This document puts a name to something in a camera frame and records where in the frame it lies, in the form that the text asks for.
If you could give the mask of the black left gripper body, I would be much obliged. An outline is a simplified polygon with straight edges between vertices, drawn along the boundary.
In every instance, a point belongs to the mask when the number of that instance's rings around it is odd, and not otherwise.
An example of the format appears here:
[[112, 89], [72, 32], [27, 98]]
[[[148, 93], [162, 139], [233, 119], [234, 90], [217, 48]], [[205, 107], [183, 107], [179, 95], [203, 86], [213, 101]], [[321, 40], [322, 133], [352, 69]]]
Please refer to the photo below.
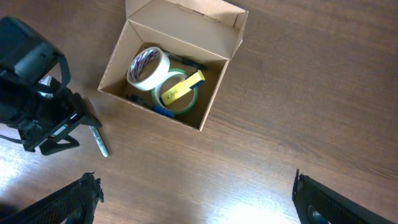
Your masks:
[[62, 138], [74, 129], [77, 118], [73, 94], [53, 77], [47, 77], [39, 87], [45, 92], [22, 83], [17, 84], [17, 92], [22, 105], [19, 108], [19, 126], [17, 132], [25, 151], [34, 152], [39, 147], [39, 139], [50, 137], [60, 144]]

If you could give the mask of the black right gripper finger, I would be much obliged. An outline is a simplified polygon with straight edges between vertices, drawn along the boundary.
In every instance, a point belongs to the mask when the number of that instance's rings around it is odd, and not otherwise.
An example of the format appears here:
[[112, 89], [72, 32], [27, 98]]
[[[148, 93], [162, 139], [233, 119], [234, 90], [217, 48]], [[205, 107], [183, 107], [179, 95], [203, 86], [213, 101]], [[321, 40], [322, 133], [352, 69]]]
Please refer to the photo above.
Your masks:
[[93, 126], [95, 128], [101, 128], [102, 124], [99, 119], [90, 110], [89, 104], [82, 100], [73, 100], [75, 105], [75, 111], [77, 112], [77, 118], [73, 119], [73, 127], [76, 128], [79, 125]]
[[64, 188], [25, 209], [1, 219], [1, 223], [92, 224], [98, 203], [104, 202], [101, 179], [86, 172]]
[[60, 144], [56, 139], [50, 137], [42, 137], [39, 139], [39, 148], [44, 156], [49, 156], [51, 154], [55, 154], [57, 152], [64, 151], [66, 149], [71, 149], [74, 147], [78, 147], [80, 143], [70, 135], [65, 135], [62, 140], [65, 140], [66, 143]]
[[292, 201], [301, 223], [392, 224], [299, 171], [292, 187]]

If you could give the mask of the black sharpie marker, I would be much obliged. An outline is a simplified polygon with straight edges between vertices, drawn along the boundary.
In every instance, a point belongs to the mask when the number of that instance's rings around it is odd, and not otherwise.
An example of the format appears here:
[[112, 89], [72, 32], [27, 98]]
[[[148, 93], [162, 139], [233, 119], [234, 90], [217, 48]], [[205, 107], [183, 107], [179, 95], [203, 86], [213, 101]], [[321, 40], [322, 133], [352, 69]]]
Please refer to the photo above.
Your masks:
[[100, 135], [100, 132], [99, 132], [98, 128], [94, 127], [94, 126], [90, 126], [90, 131], [93, 134], [93, 137], [94, 137], [94, 139], [95, 139], [95, 141], [96, 141], [96, 143], [97, 143], [102, 155], [104, 157], [108, 157], [109, 156], [109, 152], [108, 152], [108, 150], [106, 148], [106, 145], [105, 145], [105, 143], [104, 143], [104, 141], [103, 141], [103, 139], [102, 139], [102, 137]]

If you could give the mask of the green tape roll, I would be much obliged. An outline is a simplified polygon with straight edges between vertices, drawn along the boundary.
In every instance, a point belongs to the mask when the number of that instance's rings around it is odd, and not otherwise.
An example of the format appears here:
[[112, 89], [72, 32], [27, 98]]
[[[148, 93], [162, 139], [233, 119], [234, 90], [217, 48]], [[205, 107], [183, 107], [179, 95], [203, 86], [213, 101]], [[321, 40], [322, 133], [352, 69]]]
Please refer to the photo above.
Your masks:
[[152, 89], [152, 100], [157, 106], [161, 106], [173, 114], [182, 114], [191, 109], [198, 98], [198, 88], [194, 88], [181, 98], [177, 99], [173, 103], [163, 106], [159, 98], [163, 92], [167, 91], [178, 82], [183, 81], [188, 77], [188, 72], [179, 68], [171, 68], [166, 76], [166, 79]]

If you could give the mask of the blue ballpoint pen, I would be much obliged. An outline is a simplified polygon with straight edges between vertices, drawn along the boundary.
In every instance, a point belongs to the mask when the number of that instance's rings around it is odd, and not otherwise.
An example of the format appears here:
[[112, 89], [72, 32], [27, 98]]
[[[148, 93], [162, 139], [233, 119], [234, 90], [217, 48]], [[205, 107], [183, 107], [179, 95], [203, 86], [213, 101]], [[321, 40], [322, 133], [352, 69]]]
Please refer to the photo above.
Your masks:
[[134, 103], [136, 103], [138, 105], [146, 107], [147, 109], [150, 109], [150, 110], [152, 110], [152, 111], [154, 111], [154, 112], [156, 112], [158, 114], [161, 114], [163, 116], [166, 116], [166, 117], [169, 117], [169, 118], [175, 118], [175, 115], [171, 111], [169, 111], [169, 110], [167, 110], [167, 109], [165, 109], [165, 108], [163, 108], [163, 107], [161, 107], [159, 105], [149, 104], [146, 101], [144, 101], [144, 99], [141, 98], [140, 96], [133, 95], [133, 94], [126, 95], [126, 99], [131, 101], [131, 102], [134, 102]]

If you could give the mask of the white masking tape roll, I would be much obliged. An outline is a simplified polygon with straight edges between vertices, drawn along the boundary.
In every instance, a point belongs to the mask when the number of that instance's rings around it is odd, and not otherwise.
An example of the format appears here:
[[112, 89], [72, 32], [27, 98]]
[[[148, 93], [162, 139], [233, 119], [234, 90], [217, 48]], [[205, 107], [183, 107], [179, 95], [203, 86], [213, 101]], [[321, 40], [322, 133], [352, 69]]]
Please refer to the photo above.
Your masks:
[[170, 60], [158, 47], [149, 47], [138, 54], [130, 64], [126, 78], [140, 91], [149, 91], [166, 79]]

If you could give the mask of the black ballpoint pen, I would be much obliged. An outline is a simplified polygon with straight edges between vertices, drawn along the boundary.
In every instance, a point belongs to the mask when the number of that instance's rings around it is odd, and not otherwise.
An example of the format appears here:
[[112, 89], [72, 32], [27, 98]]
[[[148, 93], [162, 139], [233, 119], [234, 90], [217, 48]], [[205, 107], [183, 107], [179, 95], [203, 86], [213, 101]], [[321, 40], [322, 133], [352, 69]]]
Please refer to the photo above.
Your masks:
[[180, 56], [180, 55], [176, 55], [173, 54], [169, 51], [166, 51], [164, 49], [162, 49], [163, 53], [166, 54], [166, 56], [168, 56], [169, 59], [182, 63], [184, 65], [196, 68], [197, 70], [208, 70], [207, 67], [204, 64], [198, 63], [196, 61], [190, 60], [189, 58]]

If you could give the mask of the yellow highlighter marker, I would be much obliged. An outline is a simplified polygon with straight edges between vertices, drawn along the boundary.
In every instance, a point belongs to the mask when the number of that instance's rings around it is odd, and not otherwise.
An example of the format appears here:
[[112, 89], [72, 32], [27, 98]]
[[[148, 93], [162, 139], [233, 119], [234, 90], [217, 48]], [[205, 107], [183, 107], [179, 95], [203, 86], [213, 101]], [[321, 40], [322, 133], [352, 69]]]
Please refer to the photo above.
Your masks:
[[201, 70], [197, 70], [188, 78], [178, 82], [173, 87], [165, 91], [159, 96], [160, 102], [167, 106], [186, 95], [205, 81], [205, 77]]

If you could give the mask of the cardboard box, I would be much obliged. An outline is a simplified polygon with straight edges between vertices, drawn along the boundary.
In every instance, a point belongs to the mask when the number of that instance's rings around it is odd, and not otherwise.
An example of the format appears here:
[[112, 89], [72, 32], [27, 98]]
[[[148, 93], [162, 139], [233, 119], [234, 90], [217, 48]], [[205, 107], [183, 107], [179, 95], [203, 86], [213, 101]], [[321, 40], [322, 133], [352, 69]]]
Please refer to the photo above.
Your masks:
[[[99, 91], [150, 113], [154, 111], [126, 99], [137, 95], [149, 104], [152, 90], [140, 91], [126, 78], [133, 59], [149, 47], [158, 47], [204, 64], [205, 81], [187, 112], [167, 119], [202, 130], [229, 62], [243, 41], [248, 12], [226, 1], [126, 1], [126, 21], [99, 84]], [[170, 68], [197, 69], [170, 60]]]

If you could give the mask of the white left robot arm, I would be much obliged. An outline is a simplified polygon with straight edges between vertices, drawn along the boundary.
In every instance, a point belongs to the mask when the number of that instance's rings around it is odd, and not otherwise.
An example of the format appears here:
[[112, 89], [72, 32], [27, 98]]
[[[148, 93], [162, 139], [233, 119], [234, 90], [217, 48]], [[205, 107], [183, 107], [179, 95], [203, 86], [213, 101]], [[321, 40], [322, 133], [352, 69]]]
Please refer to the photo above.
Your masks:
[[80, 123], [81, 97], [67, 87], [64, 54], [16, 17], [1, 18], [1, 123], [17, 130], [25, 151], [45, 156], [78, 147], [69, 134]]

